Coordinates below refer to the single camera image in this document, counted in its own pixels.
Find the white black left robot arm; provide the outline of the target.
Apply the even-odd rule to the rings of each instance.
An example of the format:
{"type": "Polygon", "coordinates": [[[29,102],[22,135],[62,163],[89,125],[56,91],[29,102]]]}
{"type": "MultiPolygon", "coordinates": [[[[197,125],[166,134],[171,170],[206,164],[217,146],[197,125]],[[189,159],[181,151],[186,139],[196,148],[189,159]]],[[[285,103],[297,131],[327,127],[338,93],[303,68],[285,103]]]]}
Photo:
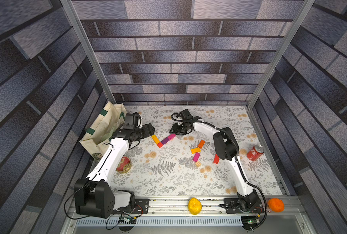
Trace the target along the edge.
{"type": "Polygon", "coordinates": [[[108,218],[115,213],[131,213],[135,210],[132,191],[113,192],[111,182],[122,157],[133,142],[155,134],[154,127],[141,124],[141,116],[127,114],[113,135],[103,144],[106,152],[98,165],[85,179],[78,179],[74,186],[75,208],[78,215],[108,218]]]}

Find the orange wooden block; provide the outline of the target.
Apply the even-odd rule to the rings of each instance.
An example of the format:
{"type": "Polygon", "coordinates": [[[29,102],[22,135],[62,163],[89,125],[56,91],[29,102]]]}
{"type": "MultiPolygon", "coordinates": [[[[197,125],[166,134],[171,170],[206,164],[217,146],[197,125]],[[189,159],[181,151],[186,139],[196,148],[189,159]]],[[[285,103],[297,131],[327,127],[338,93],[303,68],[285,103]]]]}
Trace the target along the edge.
{"type": "Polygon", "coordinates": [[[198,148],[202,149],[205,143],[206,142],[204,140],[201,140],[200,143],[198,144],[198,148]]]}

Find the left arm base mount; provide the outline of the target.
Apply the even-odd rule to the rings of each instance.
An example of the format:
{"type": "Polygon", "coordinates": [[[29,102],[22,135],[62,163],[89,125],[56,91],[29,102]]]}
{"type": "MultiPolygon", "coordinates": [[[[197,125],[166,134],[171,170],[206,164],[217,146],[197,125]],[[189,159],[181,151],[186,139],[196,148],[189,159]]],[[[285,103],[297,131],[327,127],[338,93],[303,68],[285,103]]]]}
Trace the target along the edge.
{"type": "Polygon", "coordinates": [[[135,199],[135,203],[132,207],[121,208],[122,210],[113,210],[112,214],[146,215],[149,211],[149,203],[149,199],[135,199]]]}

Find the orange-yellow wooden block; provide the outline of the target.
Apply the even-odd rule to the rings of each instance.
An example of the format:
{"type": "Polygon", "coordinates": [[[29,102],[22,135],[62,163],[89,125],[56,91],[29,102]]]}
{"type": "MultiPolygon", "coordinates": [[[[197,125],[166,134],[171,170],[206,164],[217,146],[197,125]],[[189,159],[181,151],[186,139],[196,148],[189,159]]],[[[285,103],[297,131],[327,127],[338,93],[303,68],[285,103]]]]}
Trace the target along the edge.
{"type": "Polygon", "coordinates": [[[159,139],[156,137],[156,135],[152,135],[152,139],[153,139],[153,141],[155,142],[155,144],[159,144],[159,143],[160,143],[160,141],[159,141],[159,139]]]}

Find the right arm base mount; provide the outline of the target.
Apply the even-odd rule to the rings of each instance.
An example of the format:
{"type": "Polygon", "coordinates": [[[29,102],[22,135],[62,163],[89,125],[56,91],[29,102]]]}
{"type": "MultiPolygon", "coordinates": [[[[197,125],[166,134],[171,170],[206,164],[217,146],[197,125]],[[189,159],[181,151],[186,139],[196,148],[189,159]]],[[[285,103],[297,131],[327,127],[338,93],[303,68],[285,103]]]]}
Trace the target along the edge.
{"type": "Polygon", "coordinates": [[[227,214],[255,214],[260,215],[265,212],[263,203],[260,199],[251,205],[249,210],[242,210],[241,205],[239,204],[238,198],[225,198],[224,200],[225,210],[227,214]]]}

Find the purple wooden block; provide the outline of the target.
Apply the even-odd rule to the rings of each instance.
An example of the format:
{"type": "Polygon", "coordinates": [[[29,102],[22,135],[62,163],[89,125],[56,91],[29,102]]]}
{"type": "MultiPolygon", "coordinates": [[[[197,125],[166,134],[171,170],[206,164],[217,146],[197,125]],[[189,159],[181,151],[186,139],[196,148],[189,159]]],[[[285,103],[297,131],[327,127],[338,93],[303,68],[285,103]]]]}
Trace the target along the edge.
{"type": "Polygon", "coordinates": [[[169,138],[165,138],[165,139],[163,139],[162,141],[161,141],[161,143],[163,144],[163,145],[165,145],[167,142],[169,142],[170,140],[169,140],[169,138]]]}

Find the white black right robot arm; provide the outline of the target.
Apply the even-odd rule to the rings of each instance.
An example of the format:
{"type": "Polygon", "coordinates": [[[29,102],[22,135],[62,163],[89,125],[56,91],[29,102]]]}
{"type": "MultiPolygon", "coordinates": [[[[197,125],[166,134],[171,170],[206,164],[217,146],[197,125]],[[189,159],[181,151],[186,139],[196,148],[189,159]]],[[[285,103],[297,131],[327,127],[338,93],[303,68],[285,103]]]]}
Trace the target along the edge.
{"type": "Polygon", "coordinates": [[[239,204],[237,207],[244,213],[265,212],[266,199],[260,188],[247,179],[240,160],[240,149],[232,130],[229,127],[220,128],[210,124],[200,117],[193,117],[188,109],[173,113],[171,119],[175,121],[170,132],[176,135],[187,135],[193,131],[211,137],[216,155],[224,160],[237,188],[239,204]]]}

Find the magenta wooden block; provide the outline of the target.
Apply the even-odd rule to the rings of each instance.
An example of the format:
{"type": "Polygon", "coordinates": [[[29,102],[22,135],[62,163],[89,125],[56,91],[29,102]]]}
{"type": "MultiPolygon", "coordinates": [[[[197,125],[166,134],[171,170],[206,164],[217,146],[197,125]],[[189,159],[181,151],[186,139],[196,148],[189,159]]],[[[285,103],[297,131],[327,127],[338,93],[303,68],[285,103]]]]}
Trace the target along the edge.
{"type": "Polygon", "coordinates": [[[168,139],[169,140],[172,140],[173,138],[175,138],[176,137],[176,134],[170,134],[169,136],[168,136],[168,139]]]}

